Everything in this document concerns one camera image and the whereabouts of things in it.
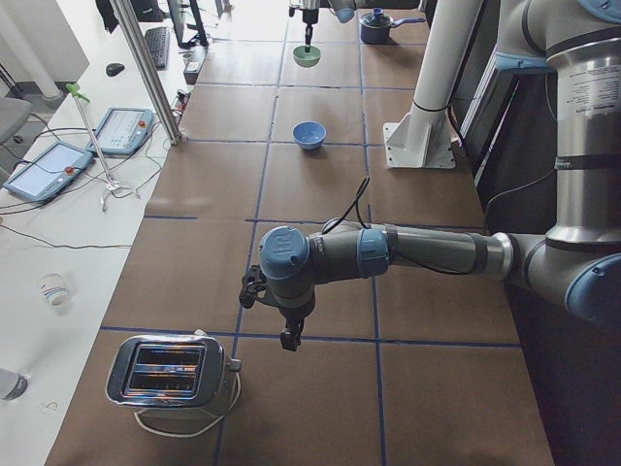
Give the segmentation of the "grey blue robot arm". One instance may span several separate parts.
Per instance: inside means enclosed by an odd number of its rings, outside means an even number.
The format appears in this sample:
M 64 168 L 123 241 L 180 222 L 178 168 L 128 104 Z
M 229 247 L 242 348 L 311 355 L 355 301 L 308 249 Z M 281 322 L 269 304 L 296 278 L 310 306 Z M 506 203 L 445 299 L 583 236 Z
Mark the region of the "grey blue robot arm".
M 357 4 L 355 1 L 326 1 L 328 8 L 330 8 L 340 23 L 349 22 L 355 11 L 357 10 Z M 322 8 L 322 1 L 320 0 L 291 0 L 288 2 L 288 13 L 290 17 L 294 17 L 295 13 L 300 11 L 302 13 L 302 21 L 305 28 L 305 52 L 311 51 L 311 41 L 313 35 L 313 27 L 318 24 L 319 10 Z
M 328 221 L 304 234 L 266 233 L 240 303 L 275 307 L 286 350 L 301 342 L 322 283 L 368 278 L 391 265 L 517 283 L 575 316 L 620 323 L 620 5 L 616 1 L 505 1 L 496 66 L 557 74 L 557 211 L 542 235 L 482 236 Z

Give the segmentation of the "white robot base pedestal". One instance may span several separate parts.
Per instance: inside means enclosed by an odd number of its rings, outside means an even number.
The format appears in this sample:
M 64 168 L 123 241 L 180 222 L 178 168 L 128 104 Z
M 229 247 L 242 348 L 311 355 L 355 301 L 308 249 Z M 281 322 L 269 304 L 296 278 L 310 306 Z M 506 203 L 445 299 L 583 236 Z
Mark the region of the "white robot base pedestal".
M 482 6 L 481 0 L 437 2 L 410 110 L 383 125 L 389 168 L 455 167 L 447 109 Z

